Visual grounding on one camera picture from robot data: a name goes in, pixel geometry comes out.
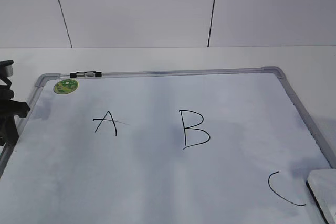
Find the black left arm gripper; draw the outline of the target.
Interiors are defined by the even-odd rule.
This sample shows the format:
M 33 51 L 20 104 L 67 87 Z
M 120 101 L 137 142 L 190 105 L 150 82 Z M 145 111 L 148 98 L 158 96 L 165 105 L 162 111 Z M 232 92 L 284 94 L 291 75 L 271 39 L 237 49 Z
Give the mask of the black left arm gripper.
M 12 83 L 7 77 L 1 77 L 1 81 L 5 83 L 1 84 L 1 146 L 14 146 L 19 139 L 14 116 L 25 118 L 30 107 L 26 102 L 13 100 Z

